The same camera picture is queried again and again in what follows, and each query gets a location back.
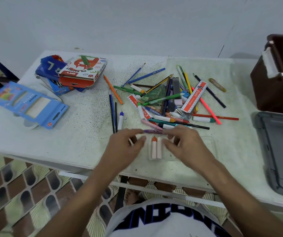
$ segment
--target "left hand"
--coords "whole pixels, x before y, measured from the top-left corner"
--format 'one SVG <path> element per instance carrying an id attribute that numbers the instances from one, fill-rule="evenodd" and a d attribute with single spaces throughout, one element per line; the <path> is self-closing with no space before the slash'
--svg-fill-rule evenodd
<path id="1" fill-rule="evenodd" d="M 117 175 L 132 163 L 144 146 L 146 136 L 137 140 L 136 134 L 142 134 L 142 129 L 123 129 L 112 134 L 98 166 L 104 173 Z"/>

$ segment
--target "speckled tabletop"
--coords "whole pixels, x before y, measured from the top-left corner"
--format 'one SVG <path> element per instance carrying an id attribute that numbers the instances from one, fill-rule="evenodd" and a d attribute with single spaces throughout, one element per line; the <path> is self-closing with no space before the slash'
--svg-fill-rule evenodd
<path id="1" fill-rule="evenodd" d="M 24 74 L 20 83 L 29 86 L 38 84 L 41 80 L 35 78 L 34 71 L 42 57 L 52 54 L 60 55 L 67 60 L 78 55 L 79 52 L 45 51 Z M 180 64 L 188 73 L 192 85 L 197 84 L 193 72 L 203 80 L 216 79 L 227 89 L 227 92 L 223 93 L 213 85 L 210 85 L 210 88 L 227 105 L 227 108 L 222 108 L 207 92 L 203 94 L 203 98 L 216 115 L 238 117 L 240 120 L 222 120 L 222 125 L 206 123 L 205 125 L 211 129 L 209 131 L 199 129 L 200 135 L 209 136 L 214 140 L 216 158 L 248 191 L 264 202 L 283 206 L 283 196 L 275 193 L 266 181 L 260 144 L 252 124 L 252 114 L 257 108 L 249 75 L 256 60 L 92 53 L 88 55 L 108 59 L 104 74 L 113 85 L 118 86 L 143 63 L 146 65 L 138 76 L 163 67 L 166 70 L 139 83 L 151 85 L 172 73 L 178 76 L 176 64 Z M 124 112 L 123 127 L 148 129 L 140 123 L 138 112 L 127 99 L 128 94 L 123 91 L 117 93 L 124 102 L 123 105 L 118 105 L 118 111 Z M 12 113 L 0 107 L 0 154 L 94 168 L 112 134 L 108 85 L 103 78 L 99 78 L 91 89 L 83 93 L 69 92 L 63 95 L 62 99 L 70 105 L 70 109 L 53 130 L 41 127 L 28 130 L 22 125 L 13 123 L 10 118 Z M 198 108 L 199 113 L 207 113 L 202 105 L 199 104 Z M 124 174 L 211 190 L 201 176 L 179 161 L 149 160 L 147 148 L 148 145 L 145 145 L 136 160 L 123 172 Z"/>

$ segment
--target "right hand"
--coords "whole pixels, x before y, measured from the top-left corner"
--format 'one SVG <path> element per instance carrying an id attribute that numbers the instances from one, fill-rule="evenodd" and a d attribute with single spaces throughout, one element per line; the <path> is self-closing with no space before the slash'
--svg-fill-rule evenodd
<path id="1" fill-rule="evenodd" d="M 173 143 L 163 139 L 166 148 L 187 167 L 200 175 L 208 170 L 211 163 L 216 161 L 196 130 L 178 125 L 173 129 L 164 131 L 163 134 L 168 135 L 170 140 L 173 136 L 175 137 Z"/>

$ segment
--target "brown basket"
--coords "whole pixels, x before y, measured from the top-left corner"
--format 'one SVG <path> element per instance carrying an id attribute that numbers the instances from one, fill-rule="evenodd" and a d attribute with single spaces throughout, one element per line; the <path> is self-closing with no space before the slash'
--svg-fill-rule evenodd
<path id="1" fill-rule="evenodd" d="M 271 47 L 278 74 L 274 78 L 268 78 L 267 68 L 261 56 L 250 76 L 258 109 L 283 113 L 283 35 L 272 34 L 267 40 L 265 50 Z"/>

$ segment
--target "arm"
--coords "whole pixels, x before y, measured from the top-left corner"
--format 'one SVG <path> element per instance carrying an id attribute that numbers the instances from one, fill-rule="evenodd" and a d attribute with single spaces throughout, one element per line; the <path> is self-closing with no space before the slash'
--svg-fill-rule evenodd
<path id="1" fill-rule="evenodd" d="M 167 149 L 211 184 L 244 236 L 283 236 L 283 223 L 215 159 L 197 131 L 178 125 L 164 133 L 175 136 L 174 143 L 163 140 Z"/>
<path id="2" fill-rule="evenodd" d="M 139 140 L 140 129 L 124 129 L 113 134 L 106 150 L 92 174 L 74 197 L 45 225 L 37 237 L 81 236 L 96 208 L 99 198 L 115 176 L 136 158 L 146 137 Z M 130 146 L 129 139 L 135 143 Z"/>

